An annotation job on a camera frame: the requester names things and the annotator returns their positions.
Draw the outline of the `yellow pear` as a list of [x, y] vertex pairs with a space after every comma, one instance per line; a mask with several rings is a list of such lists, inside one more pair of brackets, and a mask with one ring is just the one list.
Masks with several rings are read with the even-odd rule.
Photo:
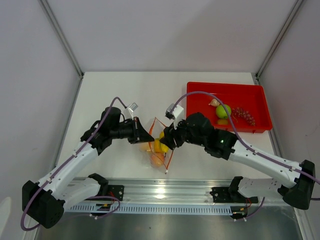
[[161, 150], [161, 146], [160, 146], [160, 140], [158, 138], [156, 138], [154, 140], [154, 145], [153, 145], [153, 149], [156, 153], [162, 153], [165, 154], [168, 152], [168, 150]]

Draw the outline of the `yellow orange with leaf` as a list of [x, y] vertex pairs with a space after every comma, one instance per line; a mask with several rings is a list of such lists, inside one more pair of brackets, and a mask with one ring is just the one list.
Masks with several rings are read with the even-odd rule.
[[152, 152], [153, 151], [153, 143], [152, 142], [144, 142], [139, 145], [139, 149], [142, 152]]

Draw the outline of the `clear orange-zip bag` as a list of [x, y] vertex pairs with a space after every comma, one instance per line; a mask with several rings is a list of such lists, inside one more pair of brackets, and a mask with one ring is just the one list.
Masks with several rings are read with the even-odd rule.
[[165, 175], [169, 172], [170, 163], [174, 155], [173, 150], [160, 142], [160, 139], [165, 136], [164, 130], [166, 127], [162, 121], [155, 117], [147, 131], [154, 138], [154, 141], [139, 145], [139, 150], [143, 153], [143, 157], [149, 162], [150, 166]]

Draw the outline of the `pink peach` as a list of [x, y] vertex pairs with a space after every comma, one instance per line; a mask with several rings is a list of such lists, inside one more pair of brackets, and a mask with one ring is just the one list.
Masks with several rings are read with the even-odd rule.
[[165, 156], [162, 153], [151, 153], [149, 157], [154, 167], [161, 167], [165, 163]]

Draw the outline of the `red grape bunch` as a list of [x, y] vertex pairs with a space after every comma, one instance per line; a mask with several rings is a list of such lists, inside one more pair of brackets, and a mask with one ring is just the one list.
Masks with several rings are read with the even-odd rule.
[[255, 118], [247, 110], [241, 107], [236, 107], [231, 110], [231, 116], [237, 121], [238, 119], [244, 120], [249, 126], [255, 126]]

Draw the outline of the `yellow-green mango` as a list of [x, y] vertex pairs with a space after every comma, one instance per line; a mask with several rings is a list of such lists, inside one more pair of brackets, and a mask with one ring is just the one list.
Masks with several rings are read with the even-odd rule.
[[162, 139], [162, 138], [164, 138], [164, 137], [165, 137], [165, 133], [162, 131], [162, 132], [160, 133], [160, 135], [159, 135], [159, 138]]

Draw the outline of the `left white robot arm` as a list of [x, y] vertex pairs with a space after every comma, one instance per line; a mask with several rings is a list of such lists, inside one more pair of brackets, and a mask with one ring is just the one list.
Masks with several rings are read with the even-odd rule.
[[37, 182], [29, 180], [23, 185], [20, 226], [24, 231], [32, 230], [25, 227], [26, 216], [49, 229], [60, 221], [65, 210], [84, 200], [120, 201], [109, 194], [109, 181], [97, 173], [90, 174], [82, 183], [73, 186], [70, 183], [113, 140], [126, 139], [132, 145], [154, 141], [137, 116], [121, 121], [121, 115], [119, 108], [107, 107], [101, 118], [81, 136], [77, 148], [65, 162]]

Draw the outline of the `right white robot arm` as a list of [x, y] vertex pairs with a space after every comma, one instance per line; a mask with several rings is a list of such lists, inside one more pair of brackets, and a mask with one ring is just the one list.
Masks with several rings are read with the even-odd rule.
[[261, 151], [235, 133], [216, 129], [200, 112], [182, 119], [167, 112], [172, 124], [164, 129], [160, 142], [170, 150], [184, 143], [201, 146], [212, 157], [251, 167], [268, 178], [251, 179], [236, 176], [227, 188], [223, 202], [241, 203], [250, 198], [282, 199], [286, 204], [308, 210], [315, 185], [315, 165], [308, 160], [299, 163]]

